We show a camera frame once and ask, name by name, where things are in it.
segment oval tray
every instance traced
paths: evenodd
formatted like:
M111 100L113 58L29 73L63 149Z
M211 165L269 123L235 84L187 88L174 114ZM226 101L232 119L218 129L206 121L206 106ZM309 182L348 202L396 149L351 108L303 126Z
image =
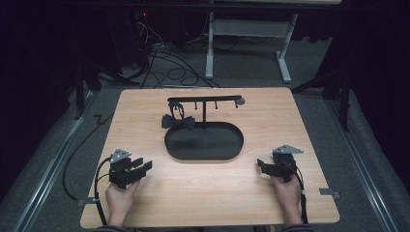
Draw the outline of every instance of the oval tray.
M244 145L241 130L225 122L196 122L193 130L176 125L164 140L169 155L178 160L230 160Z

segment gray floor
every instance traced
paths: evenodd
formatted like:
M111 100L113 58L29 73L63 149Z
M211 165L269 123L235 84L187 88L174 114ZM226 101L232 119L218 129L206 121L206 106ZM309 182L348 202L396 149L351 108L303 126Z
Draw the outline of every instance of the gray floor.
M273 52L281 45L280 40L241 38L238 44L230 49L227 48L233 43L217 41L216 47L219 49L215 51L213 80L220 87L293 88L314 78L329 43L309 43L308 40L292 42L286 54L292 83L284 84L273 56ZM198 73L204 74L206 47L203 45L203 43L193 43L181 49L166 44L161 51L180 56ZM159 52L158 56L182 64L167 54ZM154 86L160 88L158 79L162 78L162 73L166 75L169 70L175 68L178 67L169 61L155 59L152 68L152 73L155 75L148 76L145 88ZM170 75L177 77L181 73L181 70L175 70ZM171 85L181 85L181 82L167 78L161 87L171 87ZM198 82L196 86L207 85ZM55 172L55 179L51 179L48 183L50 191L40 198L44 199L44 202L36 202L39 210L24 211L33 209L27 208L30 199L35 196L47 168L51 163L59 160L61 146L67 134L73 132L75 125L77 130L73 132L73 141L67 147L67 154L75 152L67 170L67 184L75 196L79 198L87 196L110 125L108 120L86 139L97 126L97 118L94 115L102 115L103 119L111 115L121 91L126 88L129 87L104 83L99 93L93 93L88 98L89 107L81 118L81 123L73 119L75 105L72 104L49 130L37 152L29 160L0 205L0 231L13 231L17 226L20 226L18 227L20 231L84 230L79 225L82 207L77 206L63 191L62 170ZM349 109L350 132L344 132L340 130L340 125L334 117L334 105L337 104L337 100L323 101L318 94L319 91L310 89L294 97L328 184L340 194L340 198L335 199L340 221L332 224L314 224L314 229L316 231L406 231L410 228L409 195L374 139L354 98L354 93L351 95ZM359 154L366 165L365 174L369 173L370 179L363 178L363 169L356 168L358 162L352 155L352 150L353 153ZM374 191L371 191L371 186L381 196L386 211L377 211L383 206L375 205L375 202L380 203L380 201L372 198ZM31 219L21 220L27 215L31 216Z

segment black clamp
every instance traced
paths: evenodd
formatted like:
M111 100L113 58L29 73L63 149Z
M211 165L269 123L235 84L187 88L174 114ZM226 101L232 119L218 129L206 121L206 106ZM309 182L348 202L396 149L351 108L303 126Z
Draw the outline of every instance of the black clamp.
M273 151L274 164L265 163L258 159L262 173L270 176L282 177L283 181L289 182L292 174L295 174L298 167L292 154L302 153L303 151L289 145L280 146Z
M137 167L143 163L143 158L131 161L130 155L131 153L117 148L109 161L109 182L116 184L120 189L141 180L153 166L153 162L149 161Z

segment person's right hand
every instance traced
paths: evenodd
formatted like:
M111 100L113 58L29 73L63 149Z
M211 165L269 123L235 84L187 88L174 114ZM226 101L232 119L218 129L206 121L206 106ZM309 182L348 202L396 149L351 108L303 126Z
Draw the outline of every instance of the person's right hand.
M284 183L282 178L271 176L275 186L278 202L282 208L283 219L286 225L302 224L299 202L301 201L301 186L295 175L290 182Z

